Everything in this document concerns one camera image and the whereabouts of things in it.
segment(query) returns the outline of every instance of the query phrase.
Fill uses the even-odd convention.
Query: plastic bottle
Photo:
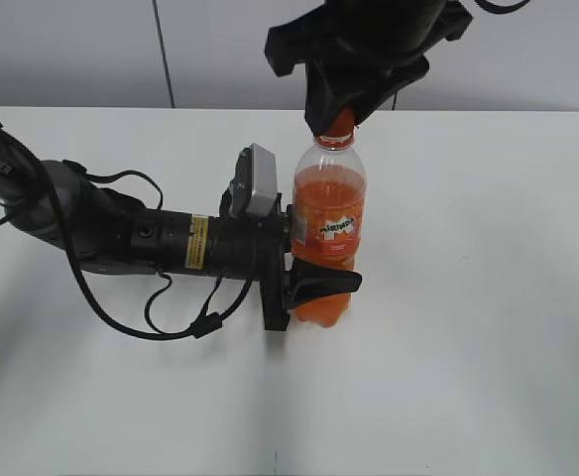
[[[354,116],[345,108],[331,128],[314,138],[294,175],[291,251],[327,268],[352,271],[360,244],[366,174],[351,145]],[[351,295],[322,297],[296,309],[300,320],[334,325]]]

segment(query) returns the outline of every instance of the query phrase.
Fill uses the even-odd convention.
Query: white wall
[[[177,107],[301,108],[301,68],[276,78],[262,50],[270,26],[319,3],[160,0]],[[400,108],[579,110],[579,2],[533,0],[505,17],[463,3],[473,25],[430,52]],[[168,106],[151,0],[0,0],[0,105],[11,104]]]
[[[0,0],[0,105],[169,105],[151,2]]]

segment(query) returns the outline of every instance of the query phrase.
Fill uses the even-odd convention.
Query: cable
[[[144,320],[146,321],[146,323],[149,327],[151,327],[153,330],[155,330],[159,334],[166,334],[166,332],[164,332],[163,330],[158,328],[153,323],[153,320],[151,319],[151,306],[153,305],[153,302],[155,301],[155,299],[159,298],[163,293],[165,293],[166,291],[168,291],[171,288],[171,286],[173,285],[173,278],[171,278],[169,275],[164,273],[162,270],[158,270],[158,276],[160,278],[164,278],[165,280],[167,280],[168,283],[163,288],[160,288],[159,290],[155,291],[153,293],[153,295],[151,297],[149,297],[149,300],[147,300],[147,303],[144,306]]]
[[[208,314],[208,307],[210,306],[210,300],[221,286],[221,282],[223,281],[224,276],[225,272],[221,270],[221,273],[219,273],[217,279],[214,280],[214,287],[212,288],[212,292],[208,295],[206,301],[203,303],[203,306],[201,307],[201,310],[199,311],[199,315],[197,316],[197,318],[205,317]]]
[[[76,174],[85,177],[87,180],[89,180],[93,183],[108,184],[108,183],[113,183],[114,181],[118,181],[119,179],[124,178],[124,177],[128,177],[128,176],[134,176],[134,177],[139,177],[140,179],[144,179],[145,181],[150,183],[153,186],[153,188],[155,190],[157,190],[158,193],[160,194],[160,201],[158,201],[158,206],[156,209],[161,210],[162,205],[164,205],[164,194],[162,193],[162,189],[160,188],[159,185],[157,185],[155,183],[155,181],[152,178],[150,178],[149,176],[147,176],[146,174],[144,174],[142,172],[123,171],[123,172],[120,172],[118,174],[114,174],[112,176],[95,176],[93,174],[88,174],[87,168],[83,164],[79,164],[78,162],[64,160],[64,161],[62,161],[62,163],[65,164],[66,166],[68,166]]]
[[[14,208],[14,207],[16,207],[16,206],[19,206],[19,205],[8,205],[7,203],[3,203],[2,201],[0,201],[0,205],[1,205],[3,208]]]
[[[495,15],[507,15],[509,13],[515,12],[516,10],[520,10],[530,1],[531,0],[521,0],[519,3],[514,5],[497,5],[490,2],[489,0],[475,0],[475,3],[488,13],[493,13]]]

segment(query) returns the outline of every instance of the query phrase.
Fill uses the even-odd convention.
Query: black cable
[[[212,300],[212,297],[221,286],[221,282],[223,281],[224,276],[225,272],[222,270],[221,273],[219,273],[219,276],[217,276],[217,279],[214,280],[214,287],[212,288],[212,292],[210,292],[210,294],[206,298],[206,301],[203,303],[203,306],[201,307],[201,310],[199,311],[199,315],[197,316],[197,318],[203,318],[208,314],[208,307],[210,306],[210,301]]]
[[[135,176],[135,177],[139,177],[140,179],[144,179],[148,183],[150,183],[155,190],[158,191],[158,193],[160,194],[160,201],[158,202],[158,207],[156,209],[161,210],[162,205],[164,205],[164,194],[162,193],[162,189],[160,188],[159,185],[157,185],[155,183],[155,181],[152,178],[150,178],[149,176],[147,176],[146,174],[144,174],[142,172],[123,171],[123,172],[120,172],[119,174],[114,174],[112,176],[94,176],[92,174],[87,174],[86,172],[84,174],[84,177],[87,180],[92,181],[93,183],[104,183],[104,184],[113,183],[114,181],[117,181],[117,180],[121,179],[122,177],[128,177],[128,176]]]
[[[475,0],[475,3],[488,13],[493,13],[495,15],[507,15],[523,8],[530,1],[531,0],[521,0],[519,3],[514,5],[497,5],[490,2],[489,0]]]
[[[14,208],[14,207],[16,207],[16,206],[19,206],[19,205],[8,205],[7,203],[3,203],[2,201],[0,201],[0,205],[1,205],[3,208]]]
[[[173,278],[171,278],[169,275],[164,273],[162,270],[158,270],[158,276],[160,278],[164,278],[165,280],[167,280],[168,283],[163,288],[160,288],[159,290],[155,291],[153,293],[153,295],[151,297],[149,297],[149,300],[147,300],[147,303],[144,305],[144,320],[146,321],[146,323],[149,327],[151,327],[153,330],[155,330],[159,334],[166,334],[166,332],[164,332],[163,330],[158,328],[153,323],[153,320],[151,319],[151,306],[153,305],[153,302],[155,301],[155,299],[159,298],[163,293],[165,293],[166,291],[168,291],[171,288],[171,286],[173,285]]]

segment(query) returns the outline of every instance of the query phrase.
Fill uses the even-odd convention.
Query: yellow warning label
[[[208,240],[208,217],[192,215],[190,219],[190,234],[186,251],[186,267],[192,270],[203,268],[203,257],[206,254]]]

